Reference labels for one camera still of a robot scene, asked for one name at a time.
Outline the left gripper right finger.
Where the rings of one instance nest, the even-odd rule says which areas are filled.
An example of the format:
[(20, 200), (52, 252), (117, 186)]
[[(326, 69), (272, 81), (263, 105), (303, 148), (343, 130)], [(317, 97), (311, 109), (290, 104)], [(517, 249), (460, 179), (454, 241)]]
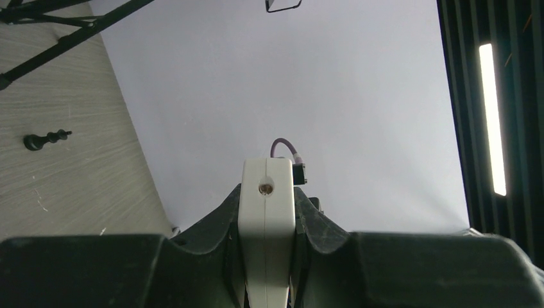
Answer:
[(296, 307), (542, 307), (523, 251), (495, 235), (347, 232), (294, 190)]

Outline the white remote control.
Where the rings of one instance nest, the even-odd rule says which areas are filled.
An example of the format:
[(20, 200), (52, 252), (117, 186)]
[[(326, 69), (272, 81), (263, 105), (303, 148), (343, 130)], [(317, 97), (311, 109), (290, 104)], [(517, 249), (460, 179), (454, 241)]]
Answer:
[(296, 229), (288, 158), (245, 160), (237, 226), (250, 307), (286, 307)]

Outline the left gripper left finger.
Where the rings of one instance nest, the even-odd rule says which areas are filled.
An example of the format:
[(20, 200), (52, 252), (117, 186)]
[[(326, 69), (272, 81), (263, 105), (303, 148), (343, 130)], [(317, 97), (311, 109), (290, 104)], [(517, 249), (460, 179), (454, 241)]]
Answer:
[(241, 307), (241, 189), (161, 234), (15, 237), (1, 243), (2, 307)]

